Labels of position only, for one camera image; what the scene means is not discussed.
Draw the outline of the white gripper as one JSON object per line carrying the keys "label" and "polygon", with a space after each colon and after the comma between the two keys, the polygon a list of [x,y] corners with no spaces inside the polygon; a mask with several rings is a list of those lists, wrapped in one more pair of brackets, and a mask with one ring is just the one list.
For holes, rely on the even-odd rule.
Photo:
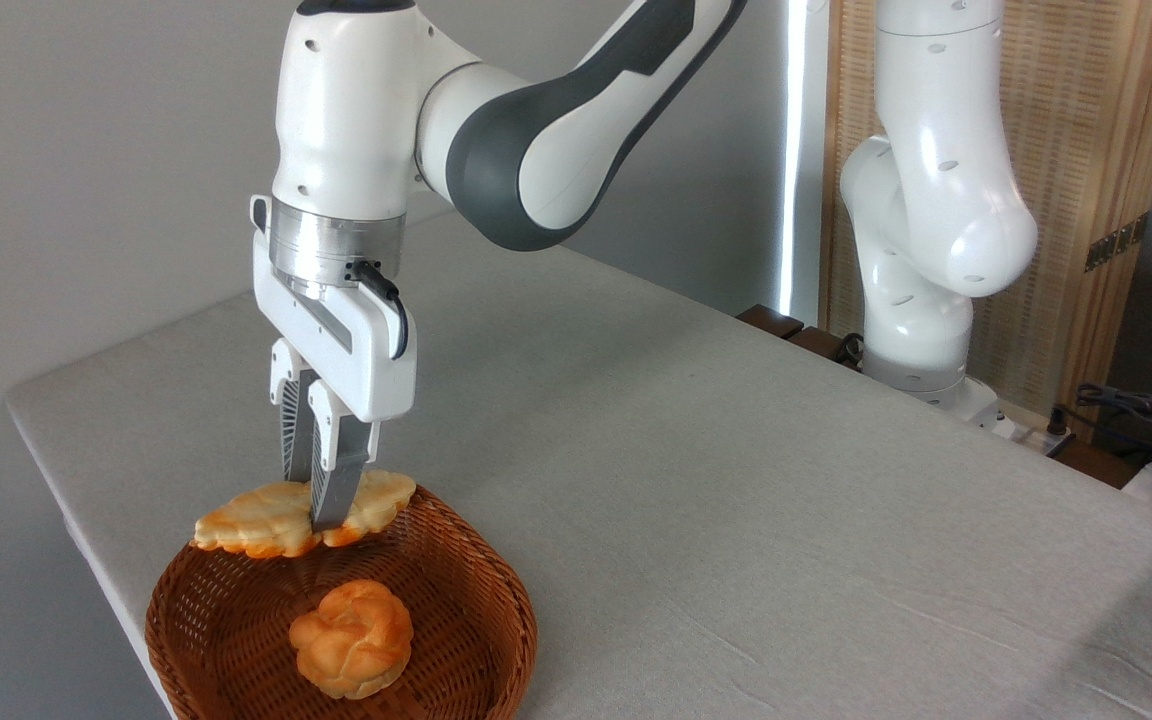
{"label": "white gripper", "polygon": [[[278,407],[285,479],[312,480],[312,529],[338,529],[376,460],[378,429],[414,406],[419,338],[399,300],[367,285],[291,290],[270,259],[274,200],[255,195],[253,291],[285,340],[271,346],[270,402]],[[317,374],[323,381],[316,381]]]}

